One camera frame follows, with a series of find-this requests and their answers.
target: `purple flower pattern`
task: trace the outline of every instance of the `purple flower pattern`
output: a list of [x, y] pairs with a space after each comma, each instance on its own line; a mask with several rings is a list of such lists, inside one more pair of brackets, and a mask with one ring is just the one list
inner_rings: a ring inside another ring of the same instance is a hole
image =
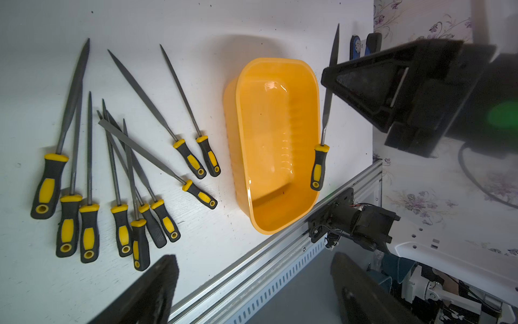
[[395, 1], [395, 0], [394, 0], [394, 1], [392, 1], [392, 3], [391, 3], [391, 5], [390, 5], [390, 7], [391, 7], [392, 9], [397, 9], [397, 6], [399, 6], [399, 4], [400, 4], [400, 3], [401, 3], [401, 1]]
[[377, 26], [383, 22], [383, 19], [385, 19], [384, 15], [379, 15], [374, 19], [374, 26]]
[[383, 38], [392, 36], [391, 26], [404, 12], [399, 8], [402, 2], [403, 0], [374, 1], [374, 30], [383, 34]]
[[518, 198], [518, 172], [509, 170], [507, 172], [489, 172], [487, 174], [488, 184], [484, 188], [492, 195], [513, 203]]
[[438, 24], [439, 24], [439, 23], [436, 23], [435, 25], [433, 25], [433, 26], [429, 29], [431, 33], [435, 33], [435, 32], [437, 31], [437, 25], [438, 25]]
[[392, 203], [396, 206], [403, 207], [418, 215], [421, 218], [421, 222], [426, 225], [433, 225], [436, 223], [443, 222], [443, 216], [449, 214], [448, 209], [458, 206], [451, 200], [439, 199], [435, 194], [430, 194], [428, 191], [423, 190], [417, 194], [409, 193], [406, 194], [404, 191], [398, 193], [398, 199], [391, 199]]
[[454, 206], [458, 206], [458, 204], [457, 204], [457, 203], [454, 203], [454, 202], [452, 202], [452, 201], [451, 201], [451, 200], [449, 200], [449, 199], [448, 199], [448, 200], [446, 200], [446, 202], [445, 202], [445, 203], [446, 203], [446, 206], [448, 206], [449, 208], [453, 208]]
[[487, 250], [489, 250], [491, 252], [498, 253], [498, 254], [501, 254], [501, 255], [506, 256], [506, 257], [510, 257], [511, 255], [514, 255], [514, 256], [518, 257], [518, 249], [508, 249], [507, 250], [508, 253], [504, 253], [500, 249], [489, 248], [489, 245], [490, 245], [489, 242], [481, 242], [480, 244], [478, 244], [477, 242], [474, 242], [474, 241], [470, 241], [470, 240], [466, 240], [466, 242], [471, 243], [471, 244], [476, 245], [476, 246], [480, 246], [483, 249], [487, 249]]
[[[443, 21], [438, 21], [435, 24], [433, 24], [428, 31], [430, 34], [426, 36], [426, 39], [435, 39], [435, 38], [442, 38], [442, 39], [451, 39], [455, 37], [455, 33], [453, 33], [453, 30], [455, 27], [459, 26], [460, 24], [464, 23], [464, 26], [466, 28], [471, 28], [471, 18], [467, 18], [461, 22], [456, 22], [455, 19], [453, 19], [450, 15], [444, 15]], [[419, 36], [417, 39], [423, 39], [424, 36]]]

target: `blue part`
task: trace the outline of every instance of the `blue part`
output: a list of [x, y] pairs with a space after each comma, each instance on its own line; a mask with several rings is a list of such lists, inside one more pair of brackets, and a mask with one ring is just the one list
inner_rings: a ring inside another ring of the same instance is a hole
[[385, 254], [381, 261], [383, 272], [397, 281], [398, 284], [403, 282], [408, 272], [415, 265], [414, 260], [400, 258], [393, 254]]
[[367, 275], [374, 280], [383, 290], [387, 293], [390, 293], [392, 288], [392, 278], [390, 276], [384, 275], [381, 272], [375, 270], [367, 271]]
[[350, 43], [350, 60], [359, 59], [360, 51], [362, 50], [362, 41], [358, 36], [353, 36]]

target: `floral wallpaper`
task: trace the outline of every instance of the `floral wallpaper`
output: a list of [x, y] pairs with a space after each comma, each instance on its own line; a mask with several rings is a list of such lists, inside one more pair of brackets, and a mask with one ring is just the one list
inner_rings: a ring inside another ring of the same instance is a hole
[[469, 2], [375, 0], [374, 31], [383, 35], [382, 49], [422, 38], [471, 41]]
[[[421, 38], [472, 40], [470, 2], [464, 0], [375, 0], [374, 30], [382, 49]], [[417, 224], [517, 259], [518, 210], [492, 201], [462, 172], [463, 143], [443, 138], [431, 158], [384, 146], [374, 129], [373, 158], [383, 159], [382, 206]], [[468, 169], [485, 189], [518, 203], [518, 156], [499, 160], [466, 150]]]

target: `black bracket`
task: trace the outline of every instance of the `black bracket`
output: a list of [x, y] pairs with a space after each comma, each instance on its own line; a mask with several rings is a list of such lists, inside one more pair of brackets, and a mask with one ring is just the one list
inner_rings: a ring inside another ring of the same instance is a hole
[[328, 232], [328, 229], [324, 228], [321, 225], [327, 226], [331, 229], [333, 228], [333, 226], [330, 224], [330, 211], [332, 210], [332, 207], [342, 203], [347, 204], [347, 206], [352, 205], [354, 203], [353, 188], [349, 187], [345, 189], [336, 198], [331, 200], [326, 205], [320, 207], [320, 209], [310, 219], [308, 219], [309, 236], [311, 237], [312, 243], [315, 243], [316, 241], [320, 240], [320, 238]]

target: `yellow plastic tub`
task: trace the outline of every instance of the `yellow plastic tub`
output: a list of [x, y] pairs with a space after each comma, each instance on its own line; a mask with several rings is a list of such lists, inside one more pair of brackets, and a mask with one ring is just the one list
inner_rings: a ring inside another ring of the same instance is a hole
[[304, 216], [318, 192], [309, 184], [319, 142], [319, 87], [303, 61], [256, 59], [223, 96], [239, 207], [263, 234]]

